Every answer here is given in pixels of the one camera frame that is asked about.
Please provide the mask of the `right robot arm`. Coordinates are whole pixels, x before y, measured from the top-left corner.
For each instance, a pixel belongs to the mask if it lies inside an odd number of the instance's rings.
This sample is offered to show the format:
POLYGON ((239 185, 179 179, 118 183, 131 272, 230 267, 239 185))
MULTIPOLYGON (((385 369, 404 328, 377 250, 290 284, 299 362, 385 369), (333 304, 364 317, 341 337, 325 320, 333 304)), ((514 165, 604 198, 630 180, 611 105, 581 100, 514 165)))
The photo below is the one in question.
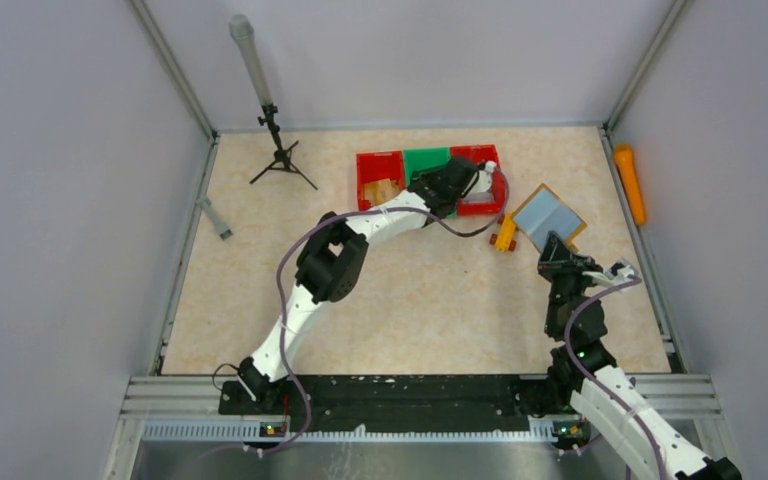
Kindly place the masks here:
POLYGON ((638 479, 739 479, 728 458, 715 459, 687 441, 637 390, 602 342, 603 298, 636 287, 634 266, 603 269, 548 233, 537 264, 550 284, 545 332, 559 342, 547 371, 558 401, 588 420, 638 479))

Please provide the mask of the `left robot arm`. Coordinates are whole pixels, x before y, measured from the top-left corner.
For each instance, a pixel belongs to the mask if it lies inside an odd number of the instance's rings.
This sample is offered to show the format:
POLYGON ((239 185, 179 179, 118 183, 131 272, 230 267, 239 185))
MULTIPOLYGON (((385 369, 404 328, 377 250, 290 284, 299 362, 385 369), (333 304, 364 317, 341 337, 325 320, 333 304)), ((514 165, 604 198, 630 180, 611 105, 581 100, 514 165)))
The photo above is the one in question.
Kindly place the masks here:
POLYGON ((338 215, 329 212, 298 240, 279 262, 276 284, 295 250, 297 271, 289 292, 279 291, 282 309, 265 340, 237 369, 237 381, 254 402, 290 374, 291 357, 318 314, 343 300, 356 287, 368 250, 401 233, 440 222, 476 186, 490 186, 498 170, 494 161, 474 164, 453 157, 425 172, 383 204, 338 215))

